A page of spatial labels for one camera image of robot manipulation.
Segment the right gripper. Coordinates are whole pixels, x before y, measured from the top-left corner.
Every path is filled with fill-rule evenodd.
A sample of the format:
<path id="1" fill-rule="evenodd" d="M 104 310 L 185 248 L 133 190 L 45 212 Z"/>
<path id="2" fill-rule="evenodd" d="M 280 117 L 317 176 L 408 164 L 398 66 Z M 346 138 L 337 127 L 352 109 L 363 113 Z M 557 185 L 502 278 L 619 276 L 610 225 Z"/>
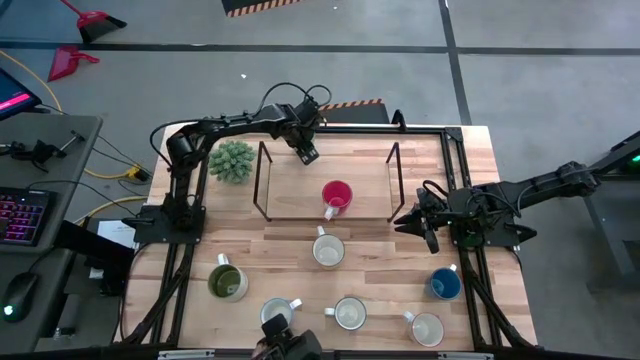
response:
<path id="1" fill-rule="evenodd" d="M 418 190 L 418 204 L 394 221 L 395 225 L 400 225 L 394 230 L 399 233 L 424 237 L 429 251 L 436 254 L 440 247 L 435 231 L 448 224 L 450 221 L 449 210 L 442 200 L 426 189 Z"/>

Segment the red mug white handle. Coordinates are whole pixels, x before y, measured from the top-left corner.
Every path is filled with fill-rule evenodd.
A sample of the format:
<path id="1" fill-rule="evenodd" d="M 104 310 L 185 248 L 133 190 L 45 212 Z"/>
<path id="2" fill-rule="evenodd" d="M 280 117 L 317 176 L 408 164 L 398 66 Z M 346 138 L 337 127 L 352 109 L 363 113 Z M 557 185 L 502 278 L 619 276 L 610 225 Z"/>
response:
<path id="1" fill-rule="evenodd" d="M 324 218 L 331 220 L 348 209 L 353 200 L 353 192 L 346 182 L 332 180 L 323 187 L 322 200 L 325 206 Z"/>

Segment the white mug grey diamonds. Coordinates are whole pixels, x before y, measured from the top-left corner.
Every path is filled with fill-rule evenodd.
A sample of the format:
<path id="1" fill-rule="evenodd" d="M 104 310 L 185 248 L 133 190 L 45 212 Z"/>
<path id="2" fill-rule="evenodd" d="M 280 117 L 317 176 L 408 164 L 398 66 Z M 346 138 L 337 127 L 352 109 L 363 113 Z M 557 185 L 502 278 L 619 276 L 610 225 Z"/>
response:
<path id="1" fill-rule="evenodd" d="M 414 342 L 424 347 L 435 347 L 443 341 L 444 325 L 436 315 L 405 311 L 403 317 L 408 326 L 409 336 Z"/>

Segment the white mug blue pattern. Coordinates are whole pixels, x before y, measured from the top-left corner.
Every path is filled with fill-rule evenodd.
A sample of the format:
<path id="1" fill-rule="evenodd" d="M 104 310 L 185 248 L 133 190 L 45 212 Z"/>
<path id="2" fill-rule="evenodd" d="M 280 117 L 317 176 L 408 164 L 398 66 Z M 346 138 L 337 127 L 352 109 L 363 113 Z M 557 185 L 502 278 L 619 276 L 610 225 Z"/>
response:
<path id="1" fill-rule="evenodd" d="M 325 308 L 324 315 L 333 317 L 337 324 L 348 331 L 360 329 L 366 322 L 365 304 L 356 297 L 344 297 L 333 307 Z"/>

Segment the white mug red pattern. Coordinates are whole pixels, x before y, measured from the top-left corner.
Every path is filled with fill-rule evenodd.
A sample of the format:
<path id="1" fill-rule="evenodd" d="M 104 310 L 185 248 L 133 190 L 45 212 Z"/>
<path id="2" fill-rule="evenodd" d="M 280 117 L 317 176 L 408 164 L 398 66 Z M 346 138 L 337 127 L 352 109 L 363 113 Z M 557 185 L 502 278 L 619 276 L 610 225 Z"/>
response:
<path id="1" fill-rule="evenodd" d="M 262 323 L 266 323 L 277 315 L 283 315 L 287 324 L 290 325 L 294 318 L 295 310 L 301 305 L 302 300 L 299 298 L 294 300 L 272 298 L 263 304 L 260 311 L 260 320 Z"/>

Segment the olive green mug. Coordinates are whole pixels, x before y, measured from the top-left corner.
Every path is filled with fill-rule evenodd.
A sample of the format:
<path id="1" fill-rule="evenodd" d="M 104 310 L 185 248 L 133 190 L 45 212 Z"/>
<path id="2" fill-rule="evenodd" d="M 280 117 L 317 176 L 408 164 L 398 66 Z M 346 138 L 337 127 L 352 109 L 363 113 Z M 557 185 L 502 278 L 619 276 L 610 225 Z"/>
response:
<path id="1" fill-rule="evenodd" d="M 210 294 L 222 301 L 239 301 L 245 296 L 249 287 L 246 273 L 233 265 L 224 253 L 217 255 L 217 262 L 217 266 L 208 278 Z"/>

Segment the hazard striped black mat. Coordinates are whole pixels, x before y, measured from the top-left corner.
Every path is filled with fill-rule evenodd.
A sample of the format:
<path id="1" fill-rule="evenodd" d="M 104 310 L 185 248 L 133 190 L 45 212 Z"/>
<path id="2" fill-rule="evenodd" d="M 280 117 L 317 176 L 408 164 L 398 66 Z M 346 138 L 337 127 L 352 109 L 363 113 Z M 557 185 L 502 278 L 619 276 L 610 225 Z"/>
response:
<path id="1" fill-rule="evenodd" d="M 301 0 L 221 0 L 229 18 L 245 16 L 278 7 L 299 3 Z"/>
<path id="2" fill-rule="evenodd" d="M 390 123 L 386 106 L 381 98 L 328 104 L 321 106 L 319 112 L 329 123 Z"/>

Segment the wooden shelf black legs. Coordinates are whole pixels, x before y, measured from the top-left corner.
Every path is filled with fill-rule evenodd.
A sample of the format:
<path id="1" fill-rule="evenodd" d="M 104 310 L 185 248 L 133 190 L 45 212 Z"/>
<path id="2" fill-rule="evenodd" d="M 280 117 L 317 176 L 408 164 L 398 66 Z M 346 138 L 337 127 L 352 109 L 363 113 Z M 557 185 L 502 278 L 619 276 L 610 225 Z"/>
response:
<path id="1" fill-rule="evenodd" d="M 373 138 L 317 137 L 319 157 L 305 165 L 283 142 L 258 143 L 253 203 L 268 220 L 325 219 L 322 190 L 346 183 L 352 200 L 342 219 L 392 221 L 405 204 L 400 143 Z"/>

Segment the artificial plant patterned pot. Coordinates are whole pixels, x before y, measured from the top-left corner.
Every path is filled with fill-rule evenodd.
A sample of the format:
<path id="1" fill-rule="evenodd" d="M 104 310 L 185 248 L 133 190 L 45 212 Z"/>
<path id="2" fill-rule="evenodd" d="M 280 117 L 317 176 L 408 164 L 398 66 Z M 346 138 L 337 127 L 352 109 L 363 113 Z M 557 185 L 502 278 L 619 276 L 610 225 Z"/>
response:
<path id="1" fill-rule="evenodd" d="M 209 174 L 227 184 L 246 183 L 256 155 L 254 148 L 244 141 L 224 142 L 209 154 Z"/>

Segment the dark metal stand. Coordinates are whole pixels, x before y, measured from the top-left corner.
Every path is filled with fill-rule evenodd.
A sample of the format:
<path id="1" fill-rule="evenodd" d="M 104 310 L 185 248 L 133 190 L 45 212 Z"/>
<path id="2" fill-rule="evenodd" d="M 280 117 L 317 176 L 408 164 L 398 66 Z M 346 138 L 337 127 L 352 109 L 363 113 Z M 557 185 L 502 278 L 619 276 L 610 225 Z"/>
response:
<path id="1" fill-rule="evenodd" d="M 640 130 L 592 164 L 601 185 L 585 198 L 615 270 L 587 283 L 592 293 L 640 292 Z"/>

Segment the white paper sheet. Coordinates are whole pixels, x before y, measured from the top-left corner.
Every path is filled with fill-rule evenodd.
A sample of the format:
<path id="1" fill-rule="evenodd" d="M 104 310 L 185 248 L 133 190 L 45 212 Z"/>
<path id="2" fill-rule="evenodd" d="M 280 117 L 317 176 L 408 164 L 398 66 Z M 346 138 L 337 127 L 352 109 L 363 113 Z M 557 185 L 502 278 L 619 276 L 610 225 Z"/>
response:
<path id="1" fill-rule="evenodd" d="M 137 243 L 134 241 L 135 229 L 120 220 L 101 220 L 98 223 L 97 234 L 125 247 L 138 248 Z"/>

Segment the red dustpan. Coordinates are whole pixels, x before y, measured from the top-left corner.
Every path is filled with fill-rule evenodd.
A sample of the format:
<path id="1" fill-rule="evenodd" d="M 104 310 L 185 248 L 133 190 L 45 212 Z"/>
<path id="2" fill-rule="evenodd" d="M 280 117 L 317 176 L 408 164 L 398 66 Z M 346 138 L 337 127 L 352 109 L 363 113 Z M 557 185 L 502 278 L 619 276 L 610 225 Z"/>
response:
<path id="1" fill-rule="evenodd" d="M 81 52 L 77 46 L 58 47 L 49 70 L 48 81 L 52 82 L 73 74 L 81 60 L 92 64 L 100 62 L 99 58 Z"/>

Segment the computer monitor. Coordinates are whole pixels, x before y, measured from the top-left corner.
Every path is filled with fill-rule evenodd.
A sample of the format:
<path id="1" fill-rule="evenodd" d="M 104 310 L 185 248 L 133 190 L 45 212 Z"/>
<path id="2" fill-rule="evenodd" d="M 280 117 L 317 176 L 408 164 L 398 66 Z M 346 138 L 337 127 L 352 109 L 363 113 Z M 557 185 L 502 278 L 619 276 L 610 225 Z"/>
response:
<path id="1" fill-rule="evenodd" d="M 41 104 L 42 100 L 37 95 L 0 68 L 0 121 Z"/>

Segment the backlit black keyboard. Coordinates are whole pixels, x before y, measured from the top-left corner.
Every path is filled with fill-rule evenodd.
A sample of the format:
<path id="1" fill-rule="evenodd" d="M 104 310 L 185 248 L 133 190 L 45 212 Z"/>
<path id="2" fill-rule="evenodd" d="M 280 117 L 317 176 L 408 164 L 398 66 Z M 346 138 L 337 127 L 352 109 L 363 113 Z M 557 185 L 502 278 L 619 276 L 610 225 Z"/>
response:
<path id="1" fill-rule="evenodd" d="M 36 246 L 56 197 L 56 192 L 0 187 L 0 245 Z"/>

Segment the black computer mouse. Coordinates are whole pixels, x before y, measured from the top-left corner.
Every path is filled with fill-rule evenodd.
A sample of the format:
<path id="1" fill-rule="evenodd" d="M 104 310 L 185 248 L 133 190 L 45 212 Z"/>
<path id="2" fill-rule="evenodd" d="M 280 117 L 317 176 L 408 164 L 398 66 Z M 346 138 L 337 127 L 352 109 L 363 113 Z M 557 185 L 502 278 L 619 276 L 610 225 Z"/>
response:
<path id="1" fill-rule="evenodd" d="M 31 272 L 16 275 L 0 300 L 2 318 L 9 323 L 24 320 L 29 314 L 39 276 Z"/>

